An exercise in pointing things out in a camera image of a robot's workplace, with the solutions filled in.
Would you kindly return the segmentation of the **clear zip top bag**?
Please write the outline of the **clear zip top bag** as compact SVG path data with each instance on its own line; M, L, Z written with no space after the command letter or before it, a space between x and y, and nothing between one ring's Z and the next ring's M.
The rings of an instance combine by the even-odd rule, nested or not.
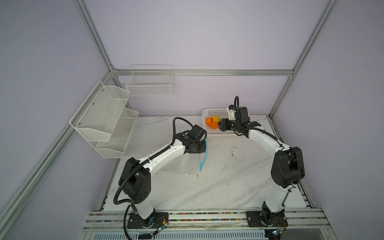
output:
M184 154L171 160L164 170L173 174L184 176L201 172L208 156L208 150L200 154Z

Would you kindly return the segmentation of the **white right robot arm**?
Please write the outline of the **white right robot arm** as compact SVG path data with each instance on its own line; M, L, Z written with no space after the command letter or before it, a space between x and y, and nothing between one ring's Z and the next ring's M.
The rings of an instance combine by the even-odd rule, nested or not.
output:
M233 131L253 140L273 157L271 177L275 184L263 202L260 218L261 225L266 227L280 223L289 194L305 176L302 150L280 142L256 121L241 123L239 120L222 119L218 126L222 132Z

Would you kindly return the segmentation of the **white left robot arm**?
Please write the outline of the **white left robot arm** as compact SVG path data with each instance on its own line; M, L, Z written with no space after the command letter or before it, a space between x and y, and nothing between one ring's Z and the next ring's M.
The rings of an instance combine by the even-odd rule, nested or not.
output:
M139 160L130 158L125 165L113 204L130 203L142 219L152 217L155 208L149 200L152 178L172 160L185 154L202 154L207 150L206 136L202 139L179 133L162 149Z

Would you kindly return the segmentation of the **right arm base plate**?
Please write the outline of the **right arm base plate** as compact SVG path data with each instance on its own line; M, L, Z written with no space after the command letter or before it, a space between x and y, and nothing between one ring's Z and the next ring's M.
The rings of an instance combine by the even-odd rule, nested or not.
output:
M246 219L249 227L286 227L288 225L285 210L277 213L270 213L268 210L248 211Z

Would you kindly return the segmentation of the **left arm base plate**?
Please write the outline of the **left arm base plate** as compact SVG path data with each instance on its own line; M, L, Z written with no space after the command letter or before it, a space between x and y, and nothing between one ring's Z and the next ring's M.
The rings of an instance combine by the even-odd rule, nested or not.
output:
M153 212L147 219L141 218L137 213L130 213L127 222L128 229L158 229L168 222L169 213Z

